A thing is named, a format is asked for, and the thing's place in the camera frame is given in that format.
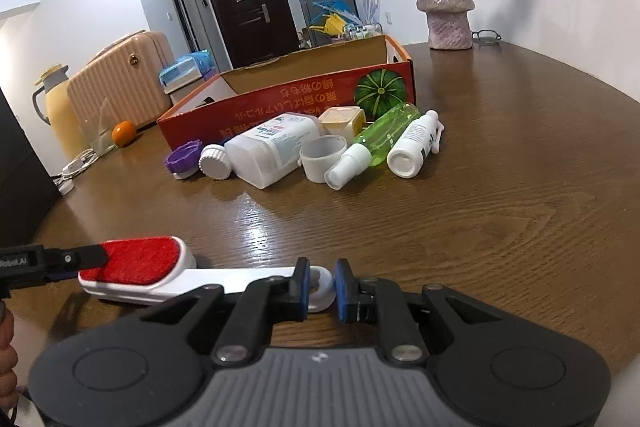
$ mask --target bottle label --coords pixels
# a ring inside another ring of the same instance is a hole
[[[244,132],[249,138],[265,142],[276,160],[278,169],[298,161],[300,148],[318,128],[311,118],[295,114],[281,114],[276,118]]]
[[[434,130],[430,134],[429,130],[422,124],[412,123],[402,135],[402,140],[411,140],[420,144],[420,147],[422,147],[422,144],[424,144],[424,147],[422,148],[425,152],[428,153],[429,151],[431,151],[431,147],[436,141],[436,131]]]

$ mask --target white cup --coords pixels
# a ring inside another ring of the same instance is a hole
[[[347,140],[330,134],[306,142],[300,149],[299,165],[305,169],[306,177],[314,183],[324,183],[324,173],[333,167],[347,150]]]

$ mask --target red cardboard box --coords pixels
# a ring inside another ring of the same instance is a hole
[[[217,74],[162,115],[158,125],[171,149],[195,139],[220,143],[286,111],[320,116],[329,107],[356,105],[358,86],[358,97],[369,99],[361,105],[371,113],[381,98],[372,78],[381,77],[385,85],[391,78],[395,87],[404,80],[404,89],[389,89],[387,97],[394,97],[394,90],[415,103],[413,64],[395,40],[384,35],[338,42]],[[363,89],[371,96],[363,96]],[[385,93],[381,96],[384,102]]]

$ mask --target white bottle cap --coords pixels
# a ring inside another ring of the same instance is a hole
[[[231,174],[231,160],[222,145],[207,145],[198,165],[206,176],[215,180],[226,180]]]
[[[396,176],[406,180],[413,178],[420,172],[424,163],[422,151],[395,150],[386,157],[386,164]]]
[[[437,112],[435,112],[433,109],[431,109],[430,111],[427,111],[424,114],[424,116],[428,116],[433,121],[438,121],[440,119],[440,117],[438,116]]]
[[[324,174],[324,181],[334,190],[340,190],[351,179],[362,174],[371,165],[371,153],[361,143],[349,147],[338,163]]]

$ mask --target human hand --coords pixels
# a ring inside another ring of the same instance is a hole
[[[4,320],[0,324],[0,407],[10,409],[18,403],[18,377],[14,367],[18,363],[18,354],[11,346],[14,337],[14,314],[5,310]]]

